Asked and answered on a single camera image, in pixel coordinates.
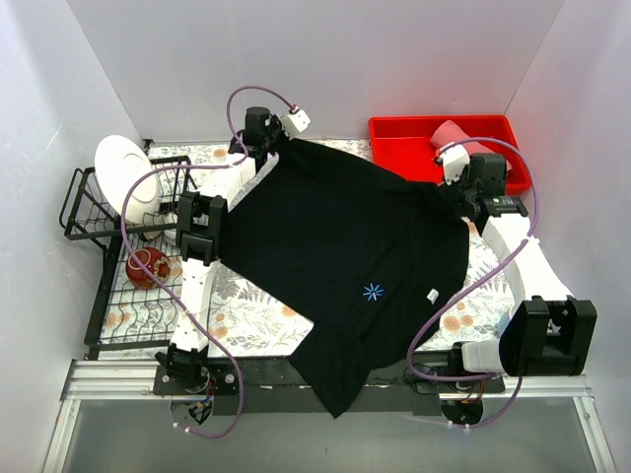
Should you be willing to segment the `black t shirt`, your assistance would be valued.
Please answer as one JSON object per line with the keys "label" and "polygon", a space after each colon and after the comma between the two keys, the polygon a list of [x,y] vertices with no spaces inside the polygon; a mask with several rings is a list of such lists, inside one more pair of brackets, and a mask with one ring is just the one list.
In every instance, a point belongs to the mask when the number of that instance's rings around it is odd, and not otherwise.
{"label": "black t shirt", "polygon": [[228,215],[224,264],[307,318],[292,367],[333,416],[371,371],[439,327],[464,284],[467,224],[431,182],[299,139]]}

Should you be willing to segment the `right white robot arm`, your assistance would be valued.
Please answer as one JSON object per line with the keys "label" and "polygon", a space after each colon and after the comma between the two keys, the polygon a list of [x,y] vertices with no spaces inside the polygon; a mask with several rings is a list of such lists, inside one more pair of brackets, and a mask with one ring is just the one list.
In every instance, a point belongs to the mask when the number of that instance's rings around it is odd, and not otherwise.
{"label": "right white robot arm", "polygon": [[582,373],[596,327],[596,308],[561,282],[532,234],[534,214],[506,193],[508,167],[495,153],[462,145],[438,155],[447,195],[493,250],[514,297],[502,334],[464,342],[446,367],[448,384],[468,391],[483,373],[575,376]]}

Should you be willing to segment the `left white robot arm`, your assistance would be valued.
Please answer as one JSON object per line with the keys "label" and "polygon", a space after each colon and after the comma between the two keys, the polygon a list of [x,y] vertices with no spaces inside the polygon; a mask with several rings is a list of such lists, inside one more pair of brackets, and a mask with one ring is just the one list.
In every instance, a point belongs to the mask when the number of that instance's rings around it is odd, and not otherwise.
{"label": "left white robot arm", "polygon": [[175,243],[181,256],[181,293],[175,332],[168,350],[157,357],[169,379],[190,394],[202,392],[210,380],[205,366],[209,339],[207,326],[211,290],[223,253],[228,249],[228,211],[241,189],[254,178],[283,134],[278,116],[262,106],[246,110],[241,138],[248,157],[235,141],[229,151],[240,162],[213,170],[196,191],[184,191],[177,207]]}

